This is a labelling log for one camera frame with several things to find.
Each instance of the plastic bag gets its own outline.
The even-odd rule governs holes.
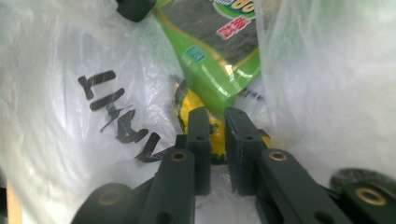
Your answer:
[[[348,167],[395,178],[396,2],[255,4],[274,147],[325,186]]]
[[[212,166],[210,181],[210,194],[196,197],[195,223],[265,224],[256,212],[255,197],[232,191],[227,166]]]
[[[257,76],[245,89],[238,93],[233,107],[245,111],[256,127],[263,129],[263,124],[268,123],[268,112],[262,76]]]
[[[69,223],[105,183],[136,187],[181,132],[167,38],[116,8],[0,1],[0,164],[34,223]]]

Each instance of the green package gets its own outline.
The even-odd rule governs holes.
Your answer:
[[[189,88],[218,118],[261,71],[252,0],[159,0]]]

